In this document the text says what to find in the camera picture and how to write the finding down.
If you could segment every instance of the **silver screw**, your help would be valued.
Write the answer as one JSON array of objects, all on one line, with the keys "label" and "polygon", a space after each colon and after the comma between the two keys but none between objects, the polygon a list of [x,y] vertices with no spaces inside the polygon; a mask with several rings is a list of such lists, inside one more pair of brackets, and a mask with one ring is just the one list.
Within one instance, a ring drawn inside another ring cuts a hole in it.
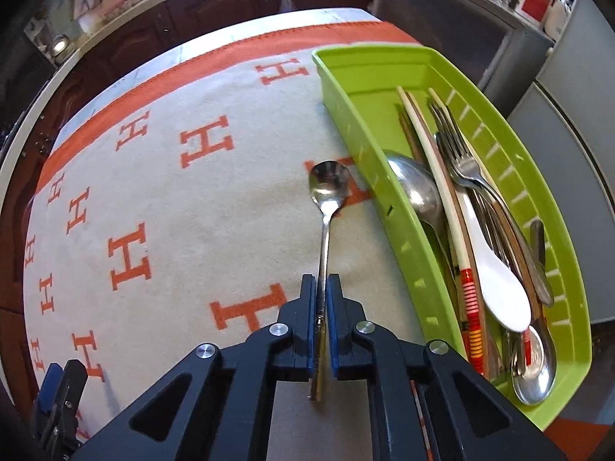
[{"label": "silver screw", "polygon": [[273,336],[283,336],[288,332],[288,326],[281,322],[277,322],[275,324],[270,325],[269,332]]},{"label": "silver screw", "polygon": [[216,347],[211,343],[203,343],[196,347],[196,356],[201,359],[209,359],[214,353],[216,353]]},{"label": "silver screw", "polygon": [[370,321],[361,321],[357,323],[357,331],[363,334],[370,334],[376,331],[376,325]]},{"label": "silver screw", "polygon": [[429,349],[436,355],[444,355],[448,352],[448,345],[442,340],[434,340],[429,344]]}]

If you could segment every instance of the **white spoon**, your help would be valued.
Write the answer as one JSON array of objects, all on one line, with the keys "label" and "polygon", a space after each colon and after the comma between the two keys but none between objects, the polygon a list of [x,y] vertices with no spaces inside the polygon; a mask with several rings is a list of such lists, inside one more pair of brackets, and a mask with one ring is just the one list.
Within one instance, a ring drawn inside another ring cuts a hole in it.
[{"label": "white spoon", "polygon": [[505,328],[523,332],[531,322],[530,301],[524,287],[485,241],[466,191],[457,188],[456,193],[474,250],[485,305]]}]

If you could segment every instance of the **green basket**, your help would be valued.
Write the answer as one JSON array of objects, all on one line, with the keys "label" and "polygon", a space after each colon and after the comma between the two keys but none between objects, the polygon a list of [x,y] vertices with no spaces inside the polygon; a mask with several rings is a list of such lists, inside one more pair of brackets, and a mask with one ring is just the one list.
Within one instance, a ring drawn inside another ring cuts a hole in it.
[{"label": "green basket", "polygon": [[545,429],[587,375],[592,350],[587,301],[573,245],[534,161],[487,98],[435,50],[400,45],[344,46],[314,52],[314,62],[325,106],[371,187],[426,340],[446,340],[465,356],[441,265],[384,156],[383,150],[412,156],[399,123],[401,101],[396,86],[414,94],[435,132],[427,108],[427,89],[433,88],[450,107],[524,233],[528,234],[535,218],[543,221],[545,270],[555,295],[554,306],[545,310],[557,351],[555,384],[549,397],[533,407],[517,399],[508,381],[499,389]]}]

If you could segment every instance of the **table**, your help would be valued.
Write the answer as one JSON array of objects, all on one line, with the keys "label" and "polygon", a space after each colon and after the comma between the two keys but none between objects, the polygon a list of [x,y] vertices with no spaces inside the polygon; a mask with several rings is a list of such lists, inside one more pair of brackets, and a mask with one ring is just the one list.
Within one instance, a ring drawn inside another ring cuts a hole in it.
[{"label": "table", "polygon": [[[354,9],[305,11],[202,36],[138,68],[62,130],[33,202],[24,310],[39,383],[79,358],[87,439],[202,342],[239,343],[317,273],[312,164],[352,195],[330,272],[368,317],[423,342],[370,194],[322,104],[314,48],[416,42]],[[278,386],[269,459],[371,459],[365,384]]]}]

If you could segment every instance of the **orange border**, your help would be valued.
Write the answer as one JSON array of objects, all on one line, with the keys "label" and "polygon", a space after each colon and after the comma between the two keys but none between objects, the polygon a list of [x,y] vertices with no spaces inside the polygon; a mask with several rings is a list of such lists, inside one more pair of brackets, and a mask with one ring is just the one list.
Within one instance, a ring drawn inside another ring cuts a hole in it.
[{"label": "orange border", "polygon": [[236,64],[324,45],[358,41],[417,43],[388,22],[340,22],[297,27],[235,41],[165,70],[128,91],[78,128],[45,162],[36,193],[107,130],[178,88]]}]

